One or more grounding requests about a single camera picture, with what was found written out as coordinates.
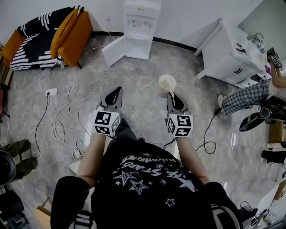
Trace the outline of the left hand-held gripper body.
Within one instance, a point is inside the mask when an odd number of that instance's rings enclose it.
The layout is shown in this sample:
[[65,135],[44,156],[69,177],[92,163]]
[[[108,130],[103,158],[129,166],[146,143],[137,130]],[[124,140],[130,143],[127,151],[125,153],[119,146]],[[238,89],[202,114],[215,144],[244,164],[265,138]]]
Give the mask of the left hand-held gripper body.
[[121,121],[120,109],[121,107],[107,105],[105,99],[101,99],[97,110],[94,111],[95,132],[102,135],[115,135]]

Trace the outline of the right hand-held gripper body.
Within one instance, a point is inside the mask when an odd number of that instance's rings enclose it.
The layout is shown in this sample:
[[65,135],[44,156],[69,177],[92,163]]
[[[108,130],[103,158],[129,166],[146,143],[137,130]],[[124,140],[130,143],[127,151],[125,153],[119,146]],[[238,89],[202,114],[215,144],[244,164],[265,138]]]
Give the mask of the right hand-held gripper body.
[[193,130],[193,116],[190,114],[189,106],[186,101],[184,99],[182,99],[182,101],[184,103],[182,110],[167,109],[166,125],[173,137],[189,137]]

